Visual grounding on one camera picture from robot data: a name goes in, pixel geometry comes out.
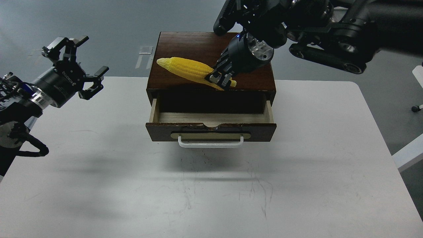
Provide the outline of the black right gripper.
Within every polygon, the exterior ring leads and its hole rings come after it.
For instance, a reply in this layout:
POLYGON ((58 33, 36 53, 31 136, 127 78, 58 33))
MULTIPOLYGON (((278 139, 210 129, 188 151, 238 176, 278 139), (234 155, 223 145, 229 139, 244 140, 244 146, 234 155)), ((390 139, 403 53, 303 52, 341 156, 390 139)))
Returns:
POLYGON ((234 74, 252 72, 268 64, 274 55, 274 48, 259 41, 248 32, 240 32, 229 42, 221 57, 207 74, 205 80, 222 90, 237 86, 234 74))

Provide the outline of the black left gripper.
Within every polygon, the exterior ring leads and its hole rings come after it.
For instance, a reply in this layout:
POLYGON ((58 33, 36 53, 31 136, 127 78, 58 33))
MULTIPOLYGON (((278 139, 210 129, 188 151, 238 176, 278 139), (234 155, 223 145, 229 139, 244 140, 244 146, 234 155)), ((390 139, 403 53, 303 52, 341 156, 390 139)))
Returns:
POLYGON ((102 81, 104 74, 110 69, 109 67, 103 66, 94 75, 87 76, 86 72, 80 68, 80 63, 76 62, 77 48, 88 39, 88 36, 81 36, 77 39, 57 37, 50 45, 41 48, 41 55, 51 60, 53 66, 38 76, 32 84, 53 100, 51 103, 53 107, 62 107, 77 91, 79 91, 80 99, 90 100, 104 88, 102 81), (56 65, 60 62, 75 63, 78 66, 57 69, 56 65), (93 85, 83 90, 82 87, 87 82, 92 82, 93 85))

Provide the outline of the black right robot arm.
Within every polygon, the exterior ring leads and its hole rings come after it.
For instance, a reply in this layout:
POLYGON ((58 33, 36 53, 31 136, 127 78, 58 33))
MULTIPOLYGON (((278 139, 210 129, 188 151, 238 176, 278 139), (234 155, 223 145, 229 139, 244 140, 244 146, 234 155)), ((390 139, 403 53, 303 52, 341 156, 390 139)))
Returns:
POLYGON ((227 90, 230 79, 268 64, 293 41, 297 58, 362 74, 380 50, 422 56, 421 0, 227 0, 213 26, 231 39, 205 79, 227 90))

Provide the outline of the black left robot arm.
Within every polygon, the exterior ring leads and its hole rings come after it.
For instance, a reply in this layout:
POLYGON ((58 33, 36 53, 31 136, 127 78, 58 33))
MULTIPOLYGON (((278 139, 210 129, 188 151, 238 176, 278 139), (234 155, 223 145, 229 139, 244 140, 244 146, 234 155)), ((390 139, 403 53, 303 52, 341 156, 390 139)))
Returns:
POLYGON ((30 134, 33 124, 48 106, 62 107, 75 94, 90 100, 103 89, 104 74, 101 67, 89 75, 77 62, 78 47, 88 41, 58 37, 41 55, 52 62, 52 67, 33 82, 25 82, 12 72, 1 77, 0 146, 1 176, 4 177, 15 157, 37 158, 49 153, 47 145, 30 134))

